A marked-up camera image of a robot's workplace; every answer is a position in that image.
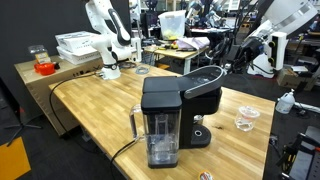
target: floor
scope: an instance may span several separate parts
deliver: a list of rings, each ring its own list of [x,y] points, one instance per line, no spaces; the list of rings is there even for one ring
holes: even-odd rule
[[[179,62],[171,64],[168,69],[182,73],[183,67]],[[265,99],[276,101],[288,88],[279,87],[275,79],[265,79],[247,74],[227,75],[224,87],[242,91]],[[303,91],[296,96],[296,101],[320,107],[320,87],[312,91]],[[14,129],[3,129],[15,124],[17,119],[6,103],[0,105],[0,144],[6,143],[15,133]],[[298,116],[298,110],[292,109],[288,115],[274,112],[272,135],[278,138],[275,145],[269,146],[263,179],[277,179],[281,170],[275,165],[279,160],[277,151],[281,154],[285,144],[292,142],[298,132],[305,132],[308,126],[320,128],[319,114],[307,111],[305,116]],[[75,129],[72,138],[58,138],[57,133],[44,117],[33,119],[29,124],[42,126],[43,129],[24,129],[21,133],[29,157],[31,171],[20,177],[29,179],[125,179],[116,168],[113,175],[110,170],[110,161],[92,141],[84,142],[80,128]]]

